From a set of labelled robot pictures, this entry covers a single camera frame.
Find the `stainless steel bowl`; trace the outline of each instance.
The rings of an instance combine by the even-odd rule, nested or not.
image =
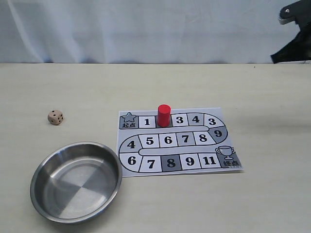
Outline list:
[[[51,221],[83,222],[110,205],[121,180],[122,167],[113,150],[95,142],[73,143],[39,165],[30,185],[31,201]]]

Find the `star icon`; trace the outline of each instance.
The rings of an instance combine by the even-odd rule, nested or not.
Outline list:
[[[131,113],[127,113],[125,116],[122,116],[122,118],[124,119],[124,122],[134,122],[134,118],[136,117],[136,115],[132,115]]]

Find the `game board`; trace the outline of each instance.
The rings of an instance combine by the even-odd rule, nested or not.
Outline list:
[[[243,169],[220,108],[172,109],[164,128],[157,111],[120,111],[117,141],[123,177]]]

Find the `red game piece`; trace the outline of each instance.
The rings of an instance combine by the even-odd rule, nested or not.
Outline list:
[[[162,104],[157,109],[157,124],[160,127],[168,127],[171,120],[171,107]]]

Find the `white curtain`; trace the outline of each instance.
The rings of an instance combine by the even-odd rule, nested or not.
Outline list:
[[[294,0],[0,0],[0,62],[271,63]]]

